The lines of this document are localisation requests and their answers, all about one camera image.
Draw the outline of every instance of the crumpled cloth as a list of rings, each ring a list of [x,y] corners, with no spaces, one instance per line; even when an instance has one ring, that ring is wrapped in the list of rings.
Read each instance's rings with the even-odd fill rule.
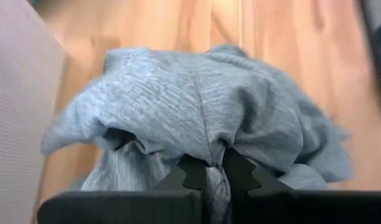
[[[102,147],[82,190],[151,189],[189,154],[209,165],[211,223],[230,223],[225,149],[294,189],[326,189],[351,176],[343,140],[288,75],[236,46],[202,54],[133,48],[107,53],[103,75],[52,123],[42,152]]]

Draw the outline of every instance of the floor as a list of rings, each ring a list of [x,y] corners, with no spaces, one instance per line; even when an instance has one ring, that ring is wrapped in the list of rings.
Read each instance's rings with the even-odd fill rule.
[[[99,75],[106,50],[203,52],[223,43],[288,72],[349,132],[355,166],[337,189],[381,190],[381,95],[353,0],[44,0],[37,7],[67,50],[57,110]],[[89,172],[100,151],[74,145],[51,155],[41,201]]]

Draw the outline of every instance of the gray fabric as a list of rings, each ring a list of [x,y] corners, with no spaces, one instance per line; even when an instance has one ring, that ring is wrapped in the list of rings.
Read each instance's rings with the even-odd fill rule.
[[[118,149],[122,139],[127,143]],[[108,52],[103,76],[47,131],[42,152],[75,142],[105,149],[82,190],[147,190],[184,154],[206,161],[207,209],[230,222],[222,168],[234,146],[296,189],[351,176],[343,134],[283,72],[222,45],[203,54],[146,48]]]

